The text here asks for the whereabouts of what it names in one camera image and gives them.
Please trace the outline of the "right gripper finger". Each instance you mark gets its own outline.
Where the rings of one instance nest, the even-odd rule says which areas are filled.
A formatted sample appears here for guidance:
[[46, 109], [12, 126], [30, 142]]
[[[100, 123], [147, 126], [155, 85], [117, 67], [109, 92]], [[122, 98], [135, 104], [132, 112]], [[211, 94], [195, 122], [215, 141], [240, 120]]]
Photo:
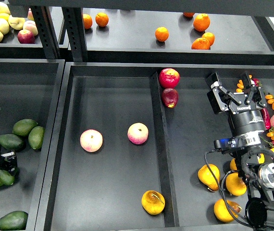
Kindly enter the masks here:
[[251, 82], [247, 72], [241, 74], [241, 80], [244, 86], [245, 105], [250, 105], [251, 108], [261, 110], [267, 106], [264, 91], [262, 87]]
[[210, 74], [205, 81], [210, 88], [207, 97], [215, 114], [228, 111], [231, 102], [237, 106], [241, 105], [242, 101], [234, 93], [223, 87], [218, 72]]

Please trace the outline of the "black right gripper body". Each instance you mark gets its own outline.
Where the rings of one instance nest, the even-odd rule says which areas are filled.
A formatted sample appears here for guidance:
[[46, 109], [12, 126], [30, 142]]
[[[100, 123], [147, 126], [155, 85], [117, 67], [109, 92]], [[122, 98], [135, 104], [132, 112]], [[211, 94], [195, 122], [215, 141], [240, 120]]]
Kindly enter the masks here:
[[261, 112], [256, 108], [256, 103], [251, 101], [245, 104], [246, 95], [244, 93], [235, 93], [235, 96], [239, 99], [240, 105], [231, 100], [227, 111], [232, 135], [265, 131], [265, 124]]

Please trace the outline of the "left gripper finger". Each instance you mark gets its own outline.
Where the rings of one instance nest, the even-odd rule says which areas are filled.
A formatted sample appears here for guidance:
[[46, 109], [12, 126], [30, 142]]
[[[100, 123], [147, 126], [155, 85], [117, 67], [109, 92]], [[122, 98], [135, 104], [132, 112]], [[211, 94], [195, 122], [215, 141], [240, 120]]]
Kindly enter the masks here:
[[5, 170], [10, 175], [16, 174], [17, 156], [16, 156], [15, 151], [0, 154], [0, 170]]

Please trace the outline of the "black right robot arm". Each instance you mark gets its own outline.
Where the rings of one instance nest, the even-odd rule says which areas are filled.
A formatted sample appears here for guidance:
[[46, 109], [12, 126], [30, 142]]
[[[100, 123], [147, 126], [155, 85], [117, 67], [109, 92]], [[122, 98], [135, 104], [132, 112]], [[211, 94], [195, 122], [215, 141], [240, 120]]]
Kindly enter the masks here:
[[248, 202], [240, 224], [255, 231], [274, 231], [274, 152], [265, 148], [260, 134], [265, 132], [261, 109], [264, 92], [247, 73], [240, 76], [245, 90], [232, 93], [214, 72], [206, 78], [207, 97], [215, 114], [226, 112], [231, 138], [214, 141], [214, 151], [235, 158], [239, 177], [247, 186]]

